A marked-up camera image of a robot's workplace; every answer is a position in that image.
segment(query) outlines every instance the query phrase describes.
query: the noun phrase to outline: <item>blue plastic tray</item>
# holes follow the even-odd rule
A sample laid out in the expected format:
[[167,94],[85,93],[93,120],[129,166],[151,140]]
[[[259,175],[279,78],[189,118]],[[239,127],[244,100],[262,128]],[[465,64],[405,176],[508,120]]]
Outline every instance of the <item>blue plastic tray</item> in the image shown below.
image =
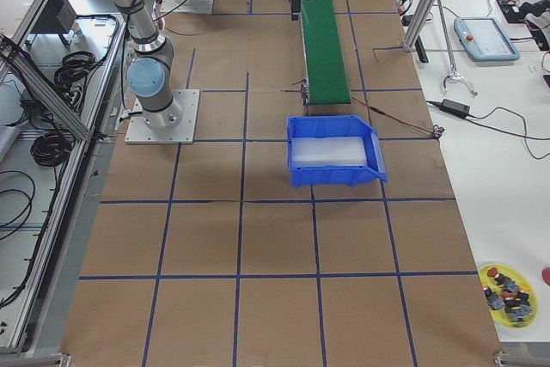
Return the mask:
[[[292,138],[363,138],[367,166],[295,167]],[[355,115],[296,116],[287,119],[288,163],[292,185],[347,184],[354,187],[372,180],[387,181],[376,130]]]

